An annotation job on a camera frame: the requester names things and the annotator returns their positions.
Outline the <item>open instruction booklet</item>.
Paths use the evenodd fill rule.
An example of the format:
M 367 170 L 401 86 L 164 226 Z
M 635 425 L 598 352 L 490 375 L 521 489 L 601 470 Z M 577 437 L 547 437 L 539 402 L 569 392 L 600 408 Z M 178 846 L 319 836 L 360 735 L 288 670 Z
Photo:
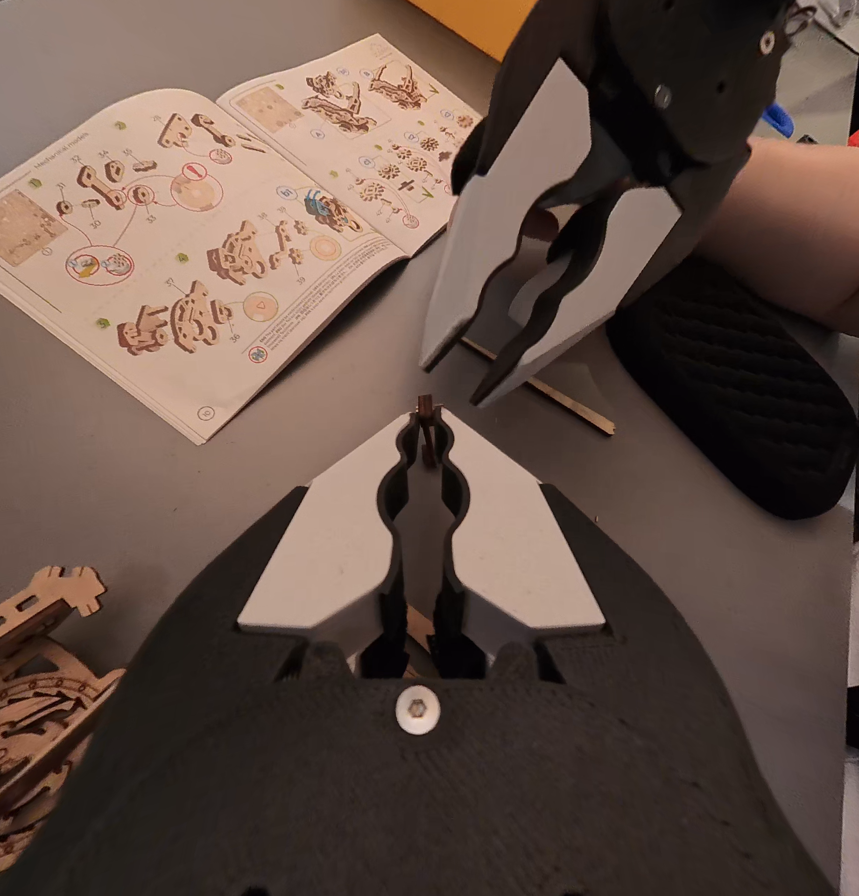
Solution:
M 482 116 L 379 34 L 126 98 L 0 178 L 0 295 L 203 444 L 446 230 Z

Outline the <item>yellow box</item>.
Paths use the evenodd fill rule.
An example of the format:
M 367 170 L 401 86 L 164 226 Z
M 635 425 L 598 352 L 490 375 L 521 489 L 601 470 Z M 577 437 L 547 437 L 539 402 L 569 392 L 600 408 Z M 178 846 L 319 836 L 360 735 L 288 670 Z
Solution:
M 536 1 L 411 1 L 486 56 L 501 63 Z

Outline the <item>person's right forearm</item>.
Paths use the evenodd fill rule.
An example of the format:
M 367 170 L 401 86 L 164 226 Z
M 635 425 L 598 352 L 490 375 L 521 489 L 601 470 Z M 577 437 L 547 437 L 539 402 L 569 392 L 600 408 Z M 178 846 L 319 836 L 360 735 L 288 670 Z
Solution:
M 859 147 L 751 137 L 696 253 L 760 298 L 859 338 Z

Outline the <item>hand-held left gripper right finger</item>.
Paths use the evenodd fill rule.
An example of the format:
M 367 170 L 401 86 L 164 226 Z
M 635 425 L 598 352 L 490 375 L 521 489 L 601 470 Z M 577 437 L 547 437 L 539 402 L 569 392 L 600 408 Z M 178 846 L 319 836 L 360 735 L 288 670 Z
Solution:
M 606 620 L 542 482 L 450 410 L 433 426 L 453 521 L 433 611 L 443 678 L 483 678 L 509 644 L 603 631 Z

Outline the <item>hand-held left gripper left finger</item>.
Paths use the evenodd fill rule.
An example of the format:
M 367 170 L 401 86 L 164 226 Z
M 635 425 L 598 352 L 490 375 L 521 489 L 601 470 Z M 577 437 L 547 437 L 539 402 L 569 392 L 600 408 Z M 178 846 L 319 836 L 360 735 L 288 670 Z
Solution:
M 401 539 L 413 415 L 405 413 L 314 478 L 237 617 L 246 633 L 296 636 L 359 658 L 364 678 L 401 678 Z

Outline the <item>partly built wooden model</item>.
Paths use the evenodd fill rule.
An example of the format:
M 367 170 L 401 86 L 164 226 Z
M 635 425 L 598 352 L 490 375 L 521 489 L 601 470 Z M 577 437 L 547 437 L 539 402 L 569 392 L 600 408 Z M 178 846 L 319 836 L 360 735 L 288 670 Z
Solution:
M 92 567 L 45 566 L 0 602 L 0 873 L 53 814 L 125 673 L 98 676 L 53 638 L 106 590 Z

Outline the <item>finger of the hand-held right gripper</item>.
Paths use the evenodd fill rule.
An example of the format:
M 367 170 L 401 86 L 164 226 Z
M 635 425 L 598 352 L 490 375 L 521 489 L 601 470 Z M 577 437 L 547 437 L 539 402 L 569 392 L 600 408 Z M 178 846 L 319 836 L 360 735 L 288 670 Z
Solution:
M 591 144 L 588 91 L 557 59 L 488 172 L 472 176 L 458 198 L 424 322 L 423 370 L 476 317 L 487 282 L 519 248 L 530 208 L 570 181 Z
M 480 326 L 496 359 L 471 404 L 512 392 L 606 322 L 681 217 L 663 186 L 611 190 L 575 211 L 545 265 Z

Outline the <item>thin wooden stick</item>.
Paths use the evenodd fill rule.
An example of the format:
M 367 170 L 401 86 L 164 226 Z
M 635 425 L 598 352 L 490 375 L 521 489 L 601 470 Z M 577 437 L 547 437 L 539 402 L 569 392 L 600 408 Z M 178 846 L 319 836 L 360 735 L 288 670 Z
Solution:
M 459 342 L 489 362 L 494 362 L 498 358 L 496 354 L 467 337 L 460 338 Z M 613 437 L 615 435 L 616 426 L 612 420 L 589 408 L 587 405 L 569 397 L 564 392 L 549 386 L 536 377 L 530 377 L 523 383 L 523 385 L 558 404 L 562 409 L 568 410 L 575 417 L 595 428 L 601 434 L 608 437 Z

